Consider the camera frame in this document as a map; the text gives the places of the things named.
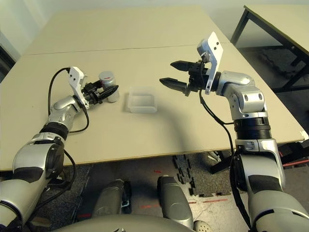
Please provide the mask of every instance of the black table leg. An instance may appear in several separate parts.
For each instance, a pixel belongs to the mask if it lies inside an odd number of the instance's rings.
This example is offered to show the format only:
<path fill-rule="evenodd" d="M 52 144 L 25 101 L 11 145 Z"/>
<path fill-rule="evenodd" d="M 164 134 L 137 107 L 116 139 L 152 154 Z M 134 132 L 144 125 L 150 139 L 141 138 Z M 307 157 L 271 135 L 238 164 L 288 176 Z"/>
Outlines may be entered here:
<path fill-rule="evenodd" d="M 232 35 L 231 38 L 231 43 L 235 46 L 235 44 L 237 43 L 243 29 L 245 28 L 247 22 L 248 22 L 249 18 L 248 18 L 248 11 L 245 9 L 245 11 L 242 14 L 242 17 L 240 18 L 240 21 L 238 22 L 238 25 Z"/>
<path fill-rule="evenodd" d="M 294 87 L 291 88 L 293 84 L 295 84 L 303 75 L 309 73 L 309 65 L 305 65 L 291 80 L 289 80 L 283 87 L 281 88 L 272 88 L 274 93 L 282 93 L 288 91 L 295 91 L 295 90 L 303 90 L 309 89 L 309 86 L 302 86 L 302 87 Z"/>
<path fill-rule="evenodd" d="M 290 143 L 288 146 L 292 150 L 292 153 L 281 157 L 282 164 L 290 163 L 309 156 L 309 146 L 303 148 L 300 143 Z"/>
<path fill-rule="evenodd" d="M 223 171 L 223 170 L 227 169 L 230 166 L 231 159 L 232 159 L 232 156 L 229 156 L 226 159 L 222 160 L 221 162 L 213 165 L 210 168 L 211 174 L 215 174 L 219 171 Z"/>

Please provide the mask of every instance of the desk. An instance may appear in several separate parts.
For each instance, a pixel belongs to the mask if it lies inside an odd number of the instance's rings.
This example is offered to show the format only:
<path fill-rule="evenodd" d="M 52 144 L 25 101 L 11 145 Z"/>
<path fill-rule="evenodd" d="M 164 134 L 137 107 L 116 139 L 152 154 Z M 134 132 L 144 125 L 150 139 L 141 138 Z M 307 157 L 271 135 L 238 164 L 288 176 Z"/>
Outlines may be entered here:
<path fill-rule="evenodd" d="M 272 134 L 277 142 L 304 140 L 302 127 L 245 58 L 232 44 L 222 45 L 220 71 L 243 72 L 255 79 L 265 95 Z M 1 84 L 0 169 L 12 168 L 16 152 L 46 122 L 50 79 L 58 69 L 69 65 L 81 68 L 91 82 L 98 79 L 101 71 L 112 70 L 121 95 L 115 103 L 106 102 L 90 109 L 89 128 L 68 137 L 66 149 L 76 163 L 229 149 L 226 132 L 205 112 L 197 93 L 185 97 L 159 82 L 162 77 L 187 82 L 188 74 L 169 64 L 180 59 L 196 61 L 198 58 L 195 45 L 22 56 Z M 126 101 L 130 86 L 153 86 L 158 93 L 157 113 L 129 113 Z M 51 102 L 69 94 L 72 90 L 67 75 L 62 73 L 54 83 Z M 220 119 L 232 121 L 224 97 L 212 93 L 204 98 Z M 84 115 L 79 114 L 73 129 L 84 125 Z M 228 129 L 234 140 L 233 125 Z"/>
<path fill-rule="evenodd" d="M 26 54 L 197 45 L 213 31 L 229 43 L 198 6 L 62 12 Z"/>
<path fill-rule="evenodd" d="M 273 91 L 280 93 L 309 89 L 309 85 L 292 87 L 304 74 L 309 73 L 309 5 L 245 5 L 244 8 L 231 43 L 237 43 L 250 19 L 297 56 L 292 64 L 301 60 L 306 64 L 283 87 L 274 88 Z"/>

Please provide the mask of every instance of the clear plastic box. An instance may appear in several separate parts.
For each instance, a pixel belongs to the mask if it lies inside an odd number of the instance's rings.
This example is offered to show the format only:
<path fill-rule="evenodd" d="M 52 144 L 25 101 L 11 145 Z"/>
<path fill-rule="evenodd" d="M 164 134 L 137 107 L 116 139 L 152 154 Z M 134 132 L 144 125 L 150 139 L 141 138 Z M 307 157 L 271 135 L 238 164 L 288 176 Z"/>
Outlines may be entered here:
<path fill-rule="evenodd" d="M 127 106 L 131 113 L 155 113 L 157 99 L 153 87 L 130 87 Z"/>

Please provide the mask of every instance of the cylindrical object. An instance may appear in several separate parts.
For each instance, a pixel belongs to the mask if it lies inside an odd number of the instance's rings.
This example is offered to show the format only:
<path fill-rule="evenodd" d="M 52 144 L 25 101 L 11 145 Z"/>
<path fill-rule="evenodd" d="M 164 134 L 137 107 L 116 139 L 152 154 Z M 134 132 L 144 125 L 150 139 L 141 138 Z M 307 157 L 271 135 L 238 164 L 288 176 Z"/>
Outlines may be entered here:
<path fill-rule="evenodd" d="M 267 117 L 237 119 L 234 126 L 237 139 L 271 139 Z"/>
<path fill-rule="evenodd" d="M 116 85 L 114 74 L 111 71 L 103 71 L 99 74 L 98 77 L 103 85 L 103 89 Z M 116 102 L 118 99 L 119 99 L 118 89 L 107 98 L 109 102 Z"/>

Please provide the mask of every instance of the white table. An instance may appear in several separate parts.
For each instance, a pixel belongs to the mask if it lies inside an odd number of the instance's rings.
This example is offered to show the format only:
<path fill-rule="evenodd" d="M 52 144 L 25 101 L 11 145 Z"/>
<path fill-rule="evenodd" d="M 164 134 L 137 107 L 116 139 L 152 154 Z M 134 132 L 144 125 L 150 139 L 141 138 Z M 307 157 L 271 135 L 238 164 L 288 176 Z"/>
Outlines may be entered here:
<path fill-rule="evenodd" d="M 248 20 L 279 41 L 305 66 L 275 93 L 309 89 L 309 85 L 292 87 L 304 74 L 309 73 L 309 5 L 245 5 L 244 13 L 234 31 L 231 43 L 236 44 Z"/>
<path fill-rule="evenodd" d="M 219 70 L 243 72 L 255 79 L 267 102 L 273 137 L 279 143 L 304 140 L 305 132 L 231 43 L 223 43 Z M 198 94 L 185 97 L 163 86 L 159 78 L 188 81 L 188 74 L 171 67 L 177 60 L 199 59 L 195 45 L 160 48 L 117 49 L 24 55 L 16 63 L 1 87 L 1 158 L 0 169 L 12 168 L 21 146 L 35 135 L 47 120 L 47 92 L 51 77 L 62 67 L 81 68 L 94 82 L 104 70 L 113 71 L 120 86 L 115 103 L 96 105 L 89 110 L 89 128 L 69 135 L 67 151 L 76 163 L 124 160 L 151 156 L 195 153 L 229 149 L 226 132 L 203 109 Z M 153 86 L 158 95 L 155 114 L 132 114 L 126 109 L 131 86 Z M 54 83 L 52 102 L 72 94 L 68 77 L 60 74 Z M 229 105 L 224 97 L 204 97 L 223 121 L 230 122 Z M 85 126 L 83 114 L 76 117 L 74 128 Z M 233 139 L 233 125 L 228 126 Z"/>
<path fill-rule="evenodd" d="M 198 6 L 61 12 L 26 54 L 197 45 L 213 31 L 229 43 Z"/>

